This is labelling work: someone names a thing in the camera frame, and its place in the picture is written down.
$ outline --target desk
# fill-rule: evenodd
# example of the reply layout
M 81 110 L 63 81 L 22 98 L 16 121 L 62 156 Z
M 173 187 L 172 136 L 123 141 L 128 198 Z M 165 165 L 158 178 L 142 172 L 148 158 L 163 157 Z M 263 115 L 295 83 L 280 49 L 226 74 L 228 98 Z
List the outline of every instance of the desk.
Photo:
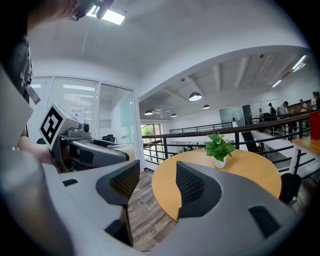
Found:
M 289 172 L 291 174 L 297 173 L 301 151 L 308 153 L 310 156 L 312 156 L 320 162 L 320 140 L 312 139 L 311 136 L 308 136 L 294 139 L 292 143 L 294 153 L 289 168 Z
M 177 161 L 184 161 L 211 167 L 231 174 L 246 177 L 276 198 L 281 192 L 281 177 L 276 166 L 263 156 L 236 149 L 232 152 L 233 158 L 227 156 L 224 168 L 217 169 L 214 159 L 206 155 L 204 150 L 193 150 L 176 154 L 156 169 L 152 177 L 152 191 L 155 199 L 175 221 L 178 219 L 178 211 L 181 207 L 181 194 L 176 185 Z

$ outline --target round wooden table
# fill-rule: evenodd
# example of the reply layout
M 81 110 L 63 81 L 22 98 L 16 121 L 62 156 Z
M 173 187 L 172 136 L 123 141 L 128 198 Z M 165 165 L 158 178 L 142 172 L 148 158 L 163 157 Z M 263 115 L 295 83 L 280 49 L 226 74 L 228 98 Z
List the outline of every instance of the round wooden table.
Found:
M 281 177 L 276 166 L 267 158 L 249 151 L 236 149 L 232 158 L 227 156 L 224 168 L 216 168 L 214 159 L 204 150 L 193 150 L 176 154 L 156 169 L 152 177 L 152 191 L 164 212 L 175 221 L 181 207 L 181 194 L 176 184 L 177 161 L 211 167 L 254 181 L 276 198 L 281 192 Z

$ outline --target green plant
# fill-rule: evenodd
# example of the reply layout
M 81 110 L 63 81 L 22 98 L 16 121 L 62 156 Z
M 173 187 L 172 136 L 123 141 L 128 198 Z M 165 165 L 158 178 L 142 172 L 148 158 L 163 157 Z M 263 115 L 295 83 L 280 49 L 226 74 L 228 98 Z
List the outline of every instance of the green plant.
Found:
M 146 125 L 141 128 L 141 134 L 142 136 L 155 135 L 154 128 Z
M 204 143 L 207 156 L 214 157 L 215 159 L 222 162 L 227 155 L 232 157 L 231 152 L 233 152 L 236 147 L 230 142 L 227 143 L 223 139 L 224 135 L 214 133 L 209 134 L 208 137 L 212 140 L 212 142 Z

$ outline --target potted plant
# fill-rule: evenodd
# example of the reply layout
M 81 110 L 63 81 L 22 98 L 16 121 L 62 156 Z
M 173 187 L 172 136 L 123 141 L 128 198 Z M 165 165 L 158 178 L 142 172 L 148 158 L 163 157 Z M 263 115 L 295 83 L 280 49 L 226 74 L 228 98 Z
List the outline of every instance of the potted plant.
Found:
M 224 135 L 209 134 L 208 137 L 212 142 L 205 142 L 206 155 L 214 157 L 214 166 L 217 168 L 223 168 L 226 164 L 227 155 L 232 157 L 231 152 L 236 149 L 236 146 L 230 142 L 226 142 L 223 137 Z

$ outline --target red object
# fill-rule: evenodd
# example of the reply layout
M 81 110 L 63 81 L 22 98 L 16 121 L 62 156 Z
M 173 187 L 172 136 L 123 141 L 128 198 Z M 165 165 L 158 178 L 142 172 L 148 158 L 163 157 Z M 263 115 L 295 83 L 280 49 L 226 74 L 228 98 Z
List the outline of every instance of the red object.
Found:
M 320 112 L 310 113 L 311 139 L 320 140 Z

